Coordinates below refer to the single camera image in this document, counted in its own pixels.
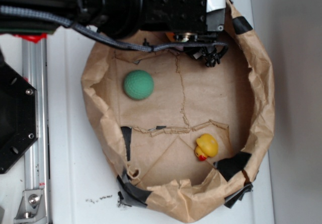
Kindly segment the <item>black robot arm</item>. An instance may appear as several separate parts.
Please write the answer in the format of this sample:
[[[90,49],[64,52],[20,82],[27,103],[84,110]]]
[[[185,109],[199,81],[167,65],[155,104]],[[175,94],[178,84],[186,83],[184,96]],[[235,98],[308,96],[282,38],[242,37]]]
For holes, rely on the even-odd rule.
[[[207,35],[223,30],[226,0],[1,0],[96,26],[113,39],[137,31]]]

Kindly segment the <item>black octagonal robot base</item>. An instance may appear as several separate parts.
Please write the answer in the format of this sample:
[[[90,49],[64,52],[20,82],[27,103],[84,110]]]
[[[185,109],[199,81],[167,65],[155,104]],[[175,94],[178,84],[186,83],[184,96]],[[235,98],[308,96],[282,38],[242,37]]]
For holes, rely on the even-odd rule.
[[[1,53],[1,174],[7,173],[37,140],[37,90]]]

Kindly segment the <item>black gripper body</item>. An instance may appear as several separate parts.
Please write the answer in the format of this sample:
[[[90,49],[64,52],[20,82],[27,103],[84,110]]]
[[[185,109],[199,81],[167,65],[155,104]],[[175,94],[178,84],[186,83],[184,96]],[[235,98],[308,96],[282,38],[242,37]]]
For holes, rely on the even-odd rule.
[[[143,0],[144,31],[207,35],[224,29],[226,0]]]

